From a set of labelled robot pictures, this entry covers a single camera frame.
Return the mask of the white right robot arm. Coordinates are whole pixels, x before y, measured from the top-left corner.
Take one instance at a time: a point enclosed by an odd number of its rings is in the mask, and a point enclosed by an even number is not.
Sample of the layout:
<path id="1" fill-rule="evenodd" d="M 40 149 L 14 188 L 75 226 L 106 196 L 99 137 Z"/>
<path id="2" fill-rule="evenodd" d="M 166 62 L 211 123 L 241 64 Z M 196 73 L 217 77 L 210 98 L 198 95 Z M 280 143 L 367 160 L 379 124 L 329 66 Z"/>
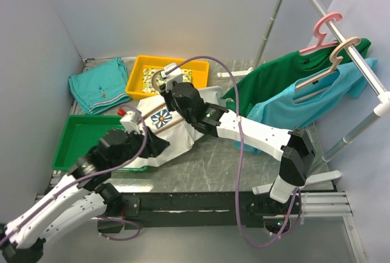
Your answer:
<path id="1" fill-rule="evenodd" d="M 188 82 L 173 82 L 160 89 L 168 110 L 178 112 L 199 133 L 242 141 L 279 161 L 279 173 L 269 190 L 267 207 L 276 214 L 287 208 L 293 190 L 305 185 L 316 155 L 304 129 L 275 128 L 237 116 L 232 110 L 205 102 L 199 90 Z"/>

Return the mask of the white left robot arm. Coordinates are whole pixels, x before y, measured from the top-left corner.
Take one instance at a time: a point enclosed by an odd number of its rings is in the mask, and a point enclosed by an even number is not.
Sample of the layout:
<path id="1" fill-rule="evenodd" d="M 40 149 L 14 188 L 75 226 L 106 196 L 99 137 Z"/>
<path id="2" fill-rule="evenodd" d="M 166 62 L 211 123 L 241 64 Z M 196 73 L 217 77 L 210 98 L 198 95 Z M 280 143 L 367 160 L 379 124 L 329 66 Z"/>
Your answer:
<path id="1" fill-rule="evenodd" d="M 155 158 L 169 142 L 149 128 L 130 133 L 108 131 L 78 158 L 49 193 L 9 223 L 1 225 L 1 253 L 6 262 L 38 262 L 44 244 L 92 217 L 108 217 L 123 209 L 122 195 L 108 183 L 112 171 L 136 158 Z"/>

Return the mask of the white daisy print t-shirt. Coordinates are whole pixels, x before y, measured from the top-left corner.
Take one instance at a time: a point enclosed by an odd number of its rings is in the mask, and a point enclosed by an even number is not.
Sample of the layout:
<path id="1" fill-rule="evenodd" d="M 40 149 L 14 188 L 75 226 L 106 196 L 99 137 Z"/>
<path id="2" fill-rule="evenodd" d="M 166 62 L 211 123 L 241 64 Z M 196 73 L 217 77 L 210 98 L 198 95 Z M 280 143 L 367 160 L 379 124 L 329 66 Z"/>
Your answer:
<path id="1" fill-rule="evenodd" d="M 191 150 L 194 143 L 203 137 L 203 134 L 186 123 L 177 112 L 168 111 L 161 96 L 140 100 L 137 109 L 142 113 L 146 125 L 157 137 L 168 141 L 169 146 L 155 158 L 136 158 L 126 169 L 159 167 Z"/>

